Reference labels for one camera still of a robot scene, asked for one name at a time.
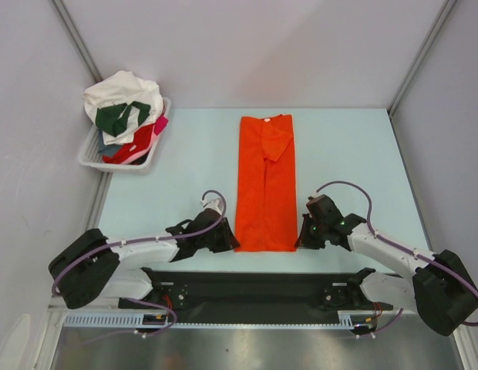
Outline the orange t shirt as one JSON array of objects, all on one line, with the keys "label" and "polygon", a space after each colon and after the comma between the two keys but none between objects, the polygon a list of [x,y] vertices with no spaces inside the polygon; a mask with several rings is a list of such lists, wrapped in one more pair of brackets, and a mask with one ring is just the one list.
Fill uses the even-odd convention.
[{"label": "orange t shirt", "polygon": [[235,235],[240,252],[294,252],[298,239],[294,120],[241,118]]}]

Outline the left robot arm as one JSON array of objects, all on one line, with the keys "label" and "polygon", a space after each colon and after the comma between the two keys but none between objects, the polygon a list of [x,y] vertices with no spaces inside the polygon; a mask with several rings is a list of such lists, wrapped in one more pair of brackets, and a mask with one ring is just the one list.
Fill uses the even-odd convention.
[{"label": "left robot arm", "polygon": [[61,296],[69,309],[82,308],[97,298],[129,298],[154,308],[162,301],[163,290],[151,264],[191,258],[203,248],[221,253],[239,247],[227,218],[213,208],[155,237],[110,242],[93,228],[50,262],[52,293]]}]

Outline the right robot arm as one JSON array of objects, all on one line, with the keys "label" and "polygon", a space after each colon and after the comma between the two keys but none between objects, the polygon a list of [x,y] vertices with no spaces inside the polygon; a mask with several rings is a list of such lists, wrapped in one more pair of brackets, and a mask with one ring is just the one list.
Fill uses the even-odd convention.
[{"label": "right robot arm", "polygon": [[369,220],[342,215],[326,196],[309,197],[297,247],[326,244],[361,254],[386,266],[384,274],[364,268],[352,279],[348,301],[357,309],[373,302],[417,313],[434,332],[448,336],[478,308],[478,290],[463,262],[452,251],[439,254],[411,249],[374,230]]}]

